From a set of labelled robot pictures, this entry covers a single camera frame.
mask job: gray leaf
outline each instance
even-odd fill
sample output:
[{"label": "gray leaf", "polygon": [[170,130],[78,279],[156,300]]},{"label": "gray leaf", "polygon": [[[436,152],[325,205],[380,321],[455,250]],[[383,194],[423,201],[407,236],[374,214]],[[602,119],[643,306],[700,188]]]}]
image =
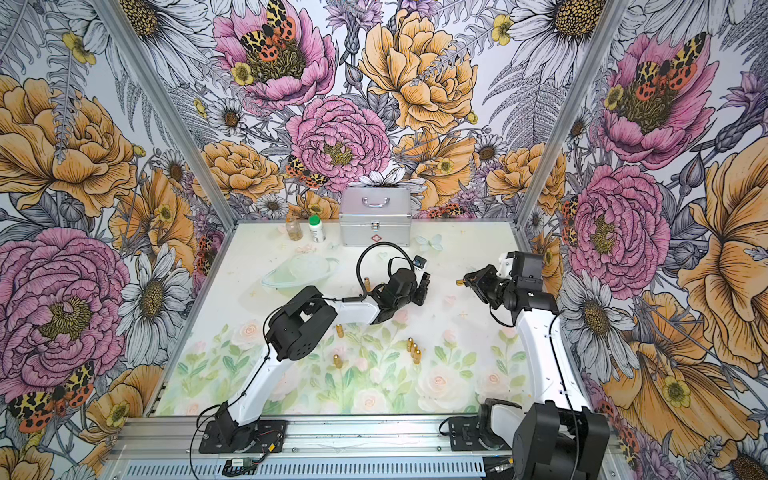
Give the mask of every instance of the gray leaf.
[{"label": "gray leaf", "polygon": [[[688,205],[691,204],[696,204],[702,208],[707,208],[707,199],[703,197],[697,198],[696,200],[689,202]],[[707,232],[706,227],[699,225],[694,221],[694,216],[690,214],[688,205],[683,207],[683,209],[677,213],[674,222],[672,222],[670,228],[672,238],[681,240],[693,240],[695,238],[701,237]]]},{"label": "gray leaf", "polygon": [[[11,203],[14,208],[18,203],[18,199],[23,197],[24,194],[11,194]],[[18,211],[22,217],[27,220],[36,223],[41,228],[58,227],[58,208],[56,207],[56,201],[53,196],[44,192],[40,201],[29,208]]]}]

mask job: floral wallpaper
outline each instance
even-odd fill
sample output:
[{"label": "floral wallpaper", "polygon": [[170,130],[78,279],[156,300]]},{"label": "floral wallpaper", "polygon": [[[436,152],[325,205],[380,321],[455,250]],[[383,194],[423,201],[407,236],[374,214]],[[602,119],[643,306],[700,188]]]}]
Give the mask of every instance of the floral wallpaper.
[{"label": "floral wallpaper", "polygon": [[632,2],[526,226],[635,478],[768,478],[767,15]]},{"label": "floral wallpaper", "polygon": [[223,231],[87,2],[0,10],[0,476],[93,479]]}]

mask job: pink peony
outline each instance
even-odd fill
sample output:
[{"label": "pink peony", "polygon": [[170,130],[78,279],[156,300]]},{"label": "pink peony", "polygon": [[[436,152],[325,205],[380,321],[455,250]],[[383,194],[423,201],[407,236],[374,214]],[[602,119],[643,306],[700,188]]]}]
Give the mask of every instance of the pink peony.
[{"label": "pink peony", "polygon": [[333,88],[336,48],[331,36],[320,35],[305,8],[296,13],[287,0],[283,3],[288,16],[294,20],[296,38],[280,52],[282,58],[272,61],[261,60],[245,38],[252,31],[262,31],[266,8],[262,8],[259,15],[246,8],[242,18],[232,12],[230,18],[214,19],[216,50],[223,54],[219,65],[232,71],[234,84],[243,86],[247,96],[244,107],[254,114],[263,114],[264,109],[283,110],[287,105],[304,104]]},{"label": "pink peony", "polygon": [[346,98],[313,100],[301,117],[288,120],[286,129],[293,155],[311,172],[328,177],[325,186],[334,192],[372,171],[383,171],[389,162],[384,123]]},{"label": "pink peony", "polygon": [[638,166],[598,167],[578,195],[578,242],[568,254],[574,272],[588,271],[618,299],[639,294],[669,249],[670,228],[661,204],[656,180]]},{"label": "pink peony", "polygon": [[664,86],[654,96],[641,101],[636,91],[641,83],[635,80],[637,66],[646,61],[663,65],[672,59],[684,43],[658,44],[656,38],[640,35],[618,62],[608,80],[610,88],[604,99],[601,118],[595,121],[591,140],[607,151],[630,163],[642,163],[658,170],[685,151],[701,135],[714,108],[704,108],[707,91],[717,70],[717,62],[707,65],[710,58],[710,38],[703,43],[701,54],[694,62],[696,71],[680,90]]},{"label": "pink peony", "polygon": [[0,247],[0,394],[53,390],[86,362],[117,362],[120,295],[128,268],[108,245],[51,228]]}]

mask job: plastic bottle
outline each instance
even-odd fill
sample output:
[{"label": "plastic bottle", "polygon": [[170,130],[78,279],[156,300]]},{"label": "plastic bottle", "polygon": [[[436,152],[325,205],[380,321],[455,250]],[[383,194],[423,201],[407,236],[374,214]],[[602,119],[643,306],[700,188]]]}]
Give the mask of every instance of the plastic bottle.
[{"label": "plastic bottle", "polygon": [[320,243],[326,239],[326,231],[323,230],[323,222],[317,215],[310,217],[310,233],[312,234],[312,240]]}]

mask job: white flower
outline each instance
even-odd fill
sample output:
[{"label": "white flower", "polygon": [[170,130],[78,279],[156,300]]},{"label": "white flower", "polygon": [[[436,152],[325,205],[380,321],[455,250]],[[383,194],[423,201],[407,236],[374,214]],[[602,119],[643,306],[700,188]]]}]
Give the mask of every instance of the white flower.
[{"label": "white flower", "polygon": [[351,413],[389,413],[389,405],[387,405],[386,397],[379,390],[364,389],[355,392]]},{"label": "white flower", "polygon": [[485,399],[507,400],[512,396],[509,377],[498,372],[487,372],[478,379],[477,393],[480,401]]},{"label": "white flower", "polygon": [[243,105],[234,98],[222,98],[208,105],[208,121],[225,134],[233,137],[245,128]]},{"label": "white flower", "polygon": [[211,3],[214,15],[227,15],[234,9],[235,14],[242,18],[245,16],[246,7],[250,8],[255,15],[261,12],[259,0],[213,0]]},{"label": "white flower", "polygon": [[419,407],[425,412],[461,412],[469,405],[472,387],[457,370],[437,365],[421,374],[416,392]]},{"label": "white flower", "polygon": [[768,472],[768,443],[765,435],[757,440],[747,435],[741,442],[736,442],[739,452],[737,461],[732,461],[717,472],[718,480],[741,480],[742,478],[759,478],[754,472]]},{"label": "white flower", "polygon": [[363,175],[355,182],[350,182],[350,187],[404,187],[411,190],[411,211],[422,209],[422,200],[424,197],[418,195],[427,189],[426,179],[412,178],[403,180],[406,176],[404,167],[395,167],[391,169],[386,176],[381,172],[373,171],[368,176]]},{"label": "white flower", "polygon": [[[122,79],[131,69],[122,58],[124,47],[117,45],[96,13],[95,2],[102,1],[61,0],[58,9],[69,20],[69,28],[83,37],[86,50],[107,52],[112,73]],[[205,49],[216,46],[206,2],[121,0],[120,4],[164,81],[178,87],[193,79],[203,80],[201,65],[210,62]]]},{"label": "white flower", "polygon": [[634,328],[634,321],[624,311],[610,307],[611,289],[600,280],[582,272],[581,277],[568,273],[558,297],[558,307],[564,319],[563,328],[568,342],[576,345],[576,353],[583,367],[601,382],[613,376],[619,379],[611,364],[616,365],[629,378],[640,362],[621,332]]},{"label": "white flower", "polygon": [[670,39],[672,45],[688,41],[705,31],[720,33],[726,14],[736,24],[752,10],[753,0],[670,0],[648,2],[645,13],[648,20],[645,31],[656,34],[661,43]]},{"label": "white flower", "polygon": [[518,0],[510,14],[509,36],[522,42],[513,65],[527,62],[525,76],[542,66],[541,79],[554,75],[562,86],[579,67],[600,19],[601,0]]},{"label": "white flower", "polygon": [[478,134],[475,142],[475,153],[481,162],[497,161],[500,156],[507,153],[509,146],[499,135]]},{"label": "white flower", "polygon": [[285,218],[288,214],[288,202],[278,197],[277,194],[262,195],[253,206],[259,215],[271,220]]},{"label": "white flower", "polygon": [[285,372],[283,374],[283,378],[280,379],[277,385],[275,385],[275,388],[272,389],[272,393],[270,393],[270,400],[273,402],[279,402],[280,400],[286,398],[286,395],[299,388],[299,380],[299,375],[296,373],[295,369]]},{"label": "white flower", "polygon": [[125,359],[131,366],[162,365],[168,360],[170,341],[184,321],[181,314],[192,300],[192,279],[181,261],[174,268],[176,248],[163,243],[154,268],[146,253],[139,253],[139,284],[123,288],[118,335],[127,335]]}]

